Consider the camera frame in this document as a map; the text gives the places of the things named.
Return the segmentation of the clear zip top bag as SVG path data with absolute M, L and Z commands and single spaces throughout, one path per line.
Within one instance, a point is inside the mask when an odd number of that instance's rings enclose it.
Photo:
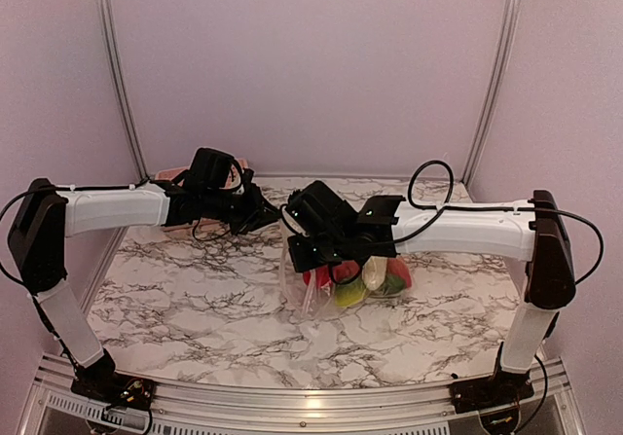
M 288 306 L 305 319 L 327 318 L 368 300 L 399 298 L 413 285 L 409 268 L 399 257 L 373 257 L 362 268 L 345 261 L 332 268 L 296 272 L 287 247 L 281 250 L 278 281 Z

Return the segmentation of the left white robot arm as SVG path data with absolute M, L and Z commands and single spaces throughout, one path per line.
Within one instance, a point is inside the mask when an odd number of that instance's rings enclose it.
M 103 401 L 123 392 L 123 380 L 107 366 L 104 350 L 67 283 L 67 238 L 133 226 L 183 227 L 202 220 L 227 225 L 230 234 L 261 229 L 277 209 L 253 181 L 252 169 L 233 156 L 200 148 L 189 167 L 169 179 L 137 185 L 57 186 L 34 180 L 19 195 L 8 246 L 20 281 L 74 364 L 87 369 L 84 383 Z

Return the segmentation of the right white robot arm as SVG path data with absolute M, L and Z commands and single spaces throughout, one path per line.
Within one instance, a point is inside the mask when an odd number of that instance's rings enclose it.
M 380 195 L 352 207 L 322 181 L 294 192 L 280 214 L 296 272 L 364 265 L 420 252 L 507 257 L 528 267 L 520 303 L 482 394 L 501 404 L 520 387 L 555 315 L 576 293 L 570 242 L 551 194 L 507 203 L 422 203 Z

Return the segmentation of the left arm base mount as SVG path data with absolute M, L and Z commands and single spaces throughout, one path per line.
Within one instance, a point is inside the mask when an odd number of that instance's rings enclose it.
M 106 349 L 90 366 L 76 364 L 71 384 L 71 391 L 80 396 L 106 403 L 112 408 L 139 411 L 151 409 L 155 388 L 155 382 L 150 379 L 118 373 Z

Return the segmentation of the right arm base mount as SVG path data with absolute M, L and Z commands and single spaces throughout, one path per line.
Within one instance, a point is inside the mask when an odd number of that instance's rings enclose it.
M 451 401 L 457 414 L 515 404 L 533 397 L 530 372 L 505 372 L 500 360 L 503 345 L 498 349 L 494 371 L 485 377 L 455 380 L 450 386 Z

